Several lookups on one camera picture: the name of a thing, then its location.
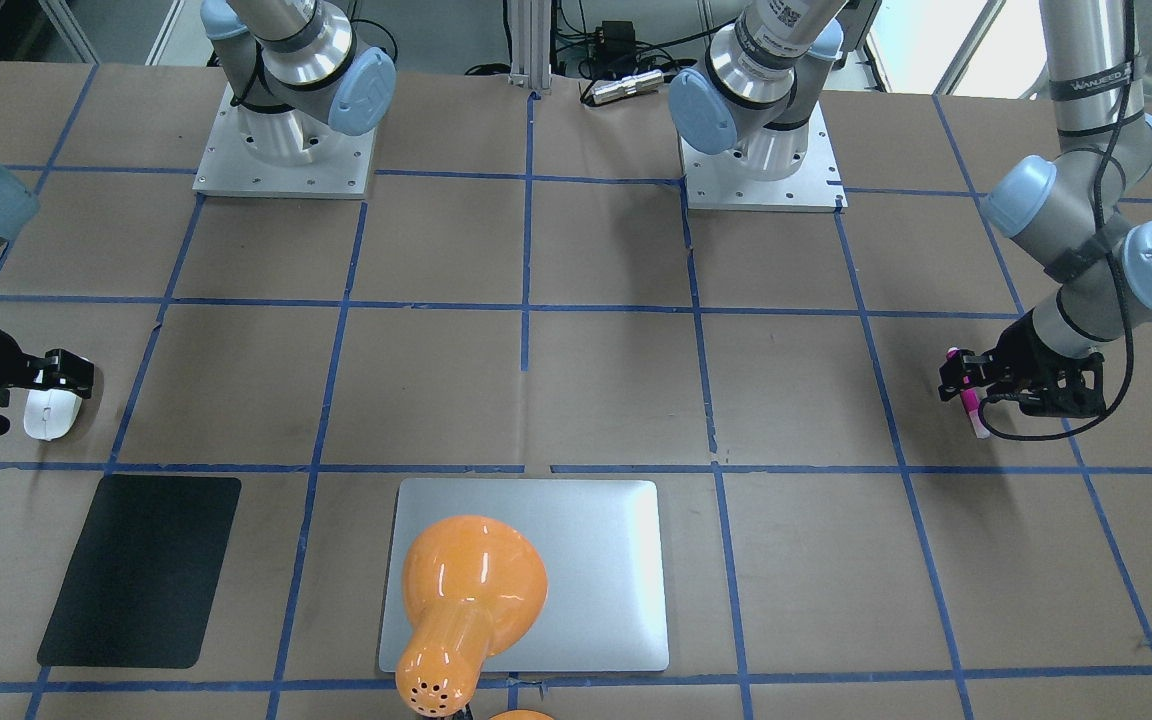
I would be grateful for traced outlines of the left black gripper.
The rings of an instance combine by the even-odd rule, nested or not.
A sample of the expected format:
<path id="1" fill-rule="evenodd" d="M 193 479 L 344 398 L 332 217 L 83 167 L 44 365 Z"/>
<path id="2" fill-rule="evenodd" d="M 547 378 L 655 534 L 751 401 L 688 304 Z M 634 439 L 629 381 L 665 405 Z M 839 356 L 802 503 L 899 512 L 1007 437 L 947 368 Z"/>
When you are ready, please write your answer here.
<path id="1" fill-rule="evenodd" d="M 1011 323 L 986 354 L 946 354 L 938 386 L 942 402 L 984 387 L 988 396 L 1011 401 L 1087 400 L 1079 361 L 1051 350 L 1038 338 L 1032 313 Z"/>

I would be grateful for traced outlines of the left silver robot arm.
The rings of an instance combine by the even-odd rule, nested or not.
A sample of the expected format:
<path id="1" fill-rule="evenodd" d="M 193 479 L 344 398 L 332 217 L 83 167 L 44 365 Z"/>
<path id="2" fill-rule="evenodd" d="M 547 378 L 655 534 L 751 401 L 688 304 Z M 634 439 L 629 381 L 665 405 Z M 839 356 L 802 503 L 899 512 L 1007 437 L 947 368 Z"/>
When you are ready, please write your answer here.
<path id="1" fill-rule="evenodd" d="M 823 61 L 842 46 L 840 1 L 753 1 L 669 85 L 681 141 L 707 156 L 803 126 Z M 1152 170 L 1152 115 L 1130 1 L 1039 3 L 1060 151 L 1026 156 L 980 202 L 1056 291 L 982 354 L 955 348 L 940 397 L 1010 401 L 1029 416 L 1105 411 L 1101 348 L 1152 318 L 1152 222 L 1116 209 Z"/>

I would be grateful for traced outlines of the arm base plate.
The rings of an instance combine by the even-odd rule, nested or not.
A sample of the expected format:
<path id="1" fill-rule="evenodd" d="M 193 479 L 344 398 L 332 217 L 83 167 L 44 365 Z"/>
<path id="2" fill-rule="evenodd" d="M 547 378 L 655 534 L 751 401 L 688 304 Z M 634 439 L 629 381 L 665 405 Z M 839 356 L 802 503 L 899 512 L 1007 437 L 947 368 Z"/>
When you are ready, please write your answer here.
<path id="1" fill-rule="evenodd" d="M 849 205 L 819 104 L 805 126 L 760 128 L 722 154 L 705 156 L 684 138 L 679 145 L 689 209 L 833 213 Z"/>
<path id="2" fill-rule="evenodd" d="M 232 99 L 232 88 L 225 88 L 195 173 L 195 192 L 232 199 L 365 199 L 376 129 L 342 135 L 302 111 L 262 114 Z"/>

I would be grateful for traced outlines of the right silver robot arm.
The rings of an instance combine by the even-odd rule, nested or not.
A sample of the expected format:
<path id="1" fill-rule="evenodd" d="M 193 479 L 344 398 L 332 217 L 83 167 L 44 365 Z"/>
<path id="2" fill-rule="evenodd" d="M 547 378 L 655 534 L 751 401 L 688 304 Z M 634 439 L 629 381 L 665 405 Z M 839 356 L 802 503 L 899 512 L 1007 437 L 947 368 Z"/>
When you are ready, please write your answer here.
<path id="1" fill-rule="evenodd" d="M 357 143 L 387 114 L 396 63 L 361 40 L 329 1 L 206 1 L 200 24 L 230 88 L 200 156 L 195 190 L 209 196 L 358 194 L 367 152 Z M 0 164 L 0 247 L 38 210 L 26 185 Z M 90 397 L 91 361 L 54 348 L 29 355 L 0 331 L 0 406 L 14 388 Z"/>

